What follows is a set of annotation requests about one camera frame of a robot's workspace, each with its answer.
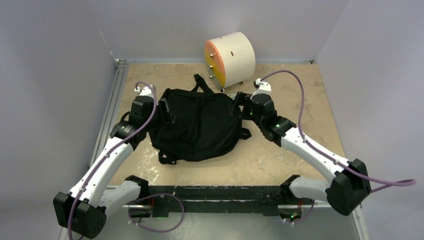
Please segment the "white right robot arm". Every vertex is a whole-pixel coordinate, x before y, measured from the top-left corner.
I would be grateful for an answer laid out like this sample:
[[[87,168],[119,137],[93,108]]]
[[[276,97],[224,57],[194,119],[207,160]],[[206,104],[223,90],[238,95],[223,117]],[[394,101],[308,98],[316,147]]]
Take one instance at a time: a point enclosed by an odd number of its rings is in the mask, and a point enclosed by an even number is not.
[[[277,114],[269,95],[238,92],[230,112],[237,110],[244,120],[253,121],[267,140],[299,156],[324,177],[324,181],[290,178],[280,191],[284,202],[314,199],[327,202],[336,212],[348,216],[371,193],[364,162],[349,161],[308,138],[294,122]]]

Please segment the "black student backpack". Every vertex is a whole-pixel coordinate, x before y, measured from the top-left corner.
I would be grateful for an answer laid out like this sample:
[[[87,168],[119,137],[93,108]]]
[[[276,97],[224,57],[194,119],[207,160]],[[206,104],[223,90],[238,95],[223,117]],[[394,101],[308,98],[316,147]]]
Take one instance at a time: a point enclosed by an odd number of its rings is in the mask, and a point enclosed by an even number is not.
[[[224,93],[215,93],[199,74],[192,90],[167,88],[166,100],[174,115],[172,124],[152,129],[149,137],[164,165],[177,161],[200,162],[231,152],[239,140],[252,135],[243,127],[242,111]]]

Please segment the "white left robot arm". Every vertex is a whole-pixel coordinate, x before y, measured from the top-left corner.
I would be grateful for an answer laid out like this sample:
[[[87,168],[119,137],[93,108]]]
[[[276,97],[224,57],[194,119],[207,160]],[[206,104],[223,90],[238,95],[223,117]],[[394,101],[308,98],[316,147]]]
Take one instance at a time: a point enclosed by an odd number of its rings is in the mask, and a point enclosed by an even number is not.
[[[174,119],[164,98],[157,100],[151,93],[135,97],[130,111],[112,128],[102,152],[81,180],[53,199],[57,221],[67,229],[69,239],[74,238],[73,234],[94,239],[118,209],[133,201],[138,205],[148,201],[149,183],[140,177],[131,175],[118,187],[107,187],[148,131],[171,124]]]

